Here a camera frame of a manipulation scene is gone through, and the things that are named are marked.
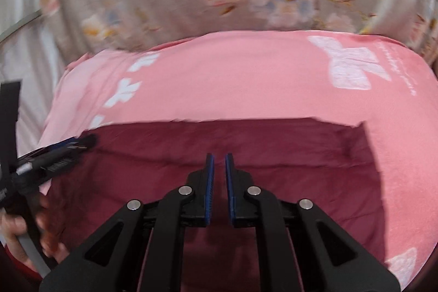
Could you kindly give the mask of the pink fleece blanket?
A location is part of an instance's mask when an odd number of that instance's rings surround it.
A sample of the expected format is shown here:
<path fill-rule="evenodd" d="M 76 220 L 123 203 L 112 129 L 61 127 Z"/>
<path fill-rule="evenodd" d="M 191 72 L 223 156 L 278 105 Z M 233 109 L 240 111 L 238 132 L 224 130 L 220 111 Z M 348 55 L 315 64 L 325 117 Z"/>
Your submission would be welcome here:
<path fill-rule="evenodd" d="M 149 122 L 313 118 L 363 125 L 381 177 L 385 260 L 406 287 L 437 244 L 437 79 L 380 36 L 213 33 L 68 66 L 41 145 Z"/>

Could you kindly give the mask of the grey curtain tieback band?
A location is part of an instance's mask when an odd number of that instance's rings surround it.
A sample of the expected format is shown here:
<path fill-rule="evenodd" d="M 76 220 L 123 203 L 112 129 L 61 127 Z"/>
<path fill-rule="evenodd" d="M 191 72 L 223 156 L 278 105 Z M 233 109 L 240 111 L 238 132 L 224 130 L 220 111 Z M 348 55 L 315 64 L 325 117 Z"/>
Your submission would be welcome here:
<path fill-rule="evenodd" d="M 4 42 L 6 42 L 7 39 L 12 37 L 20 29 L 22 29 L 26 25 L 32 23 L 33 21 L 40 18 L 41 16 L 42 16 L 41 10 L 37 10 L 35 12 L 32 12 L 32 13 L 24 16 L 24 18 L 20 19 L 19 21 L 17 21 L 17 23 L 11 25 L 8 29 L 6 29 L 4 32 L 1 33 L 0 43 L 2 44 Z"/>

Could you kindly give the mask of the maroon quilted down jacket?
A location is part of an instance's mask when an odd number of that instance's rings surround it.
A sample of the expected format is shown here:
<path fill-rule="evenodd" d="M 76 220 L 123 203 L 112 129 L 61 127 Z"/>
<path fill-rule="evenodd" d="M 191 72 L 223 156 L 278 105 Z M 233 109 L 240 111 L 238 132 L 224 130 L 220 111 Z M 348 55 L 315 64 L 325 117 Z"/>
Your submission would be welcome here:
<path fill-rule="evenodd" d="M 379 261 L 385 260 L 381 177 L 365 127 L 313 118 L 143 122 L 95 130 L 97 145 L 48 191 L 51 229 L 73 250 L 126 202 L 162 199 L 215 158 L 212 220 L 186 232 L 184 291 L 258 291 L 251 229 L 231 226 L 225 157 L 286 202 L 310 199 Z"/>

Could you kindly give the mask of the silver satin curtain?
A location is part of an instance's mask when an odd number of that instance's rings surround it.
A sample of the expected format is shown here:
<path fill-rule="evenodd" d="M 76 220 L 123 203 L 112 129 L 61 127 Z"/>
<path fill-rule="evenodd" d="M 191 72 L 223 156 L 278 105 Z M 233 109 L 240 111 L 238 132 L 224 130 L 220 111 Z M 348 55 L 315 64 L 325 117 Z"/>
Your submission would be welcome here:
<path fill-rule="evenodd" d="M 37 10 L 42 10 L 39 0 L 1 0 L 1 33 Z M 65 62 L 43 15 L 1 44 L 1 81 L 21 82 L 19 155 L 38 147 L 64 68 Z"/>

